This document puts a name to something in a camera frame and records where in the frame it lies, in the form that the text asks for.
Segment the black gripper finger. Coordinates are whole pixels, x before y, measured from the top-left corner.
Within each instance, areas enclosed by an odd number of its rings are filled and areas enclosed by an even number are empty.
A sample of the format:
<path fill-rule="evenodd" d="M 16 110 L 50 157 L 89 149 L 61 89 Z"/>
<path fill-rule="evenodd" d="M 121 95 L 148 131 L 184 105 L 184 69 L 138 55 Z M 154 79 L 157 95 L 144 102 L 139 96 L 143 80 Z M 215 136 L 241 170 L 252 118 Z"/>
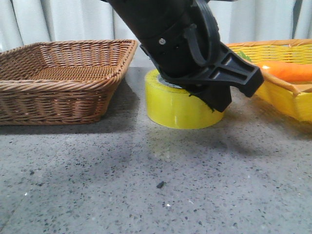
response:
<path fill-rule="evenodd" d="M 187 91 L 205 102 L 213 111 L 221 113 L 232 102 L 229 85 L 187 85 Z"/>

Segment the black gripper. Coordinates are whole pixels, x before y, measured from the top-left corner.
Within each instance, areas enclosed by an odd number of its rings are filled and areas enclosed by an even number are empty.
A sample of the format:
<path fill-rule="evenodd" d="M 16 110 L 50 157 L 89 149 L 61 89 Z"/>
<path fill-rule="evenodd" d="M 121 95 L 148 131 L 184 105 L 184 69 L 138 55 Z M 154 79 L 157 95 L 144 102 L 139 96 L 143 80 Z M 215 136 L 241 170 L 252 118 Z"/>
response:
<path fill-rule="evenodd" d="M 220 45 L 206 0 L 110 0 L 108 3 L 141 43 L 160 75 L 198 97 L 251 97 L 263 84 L 260 68 Z"/>

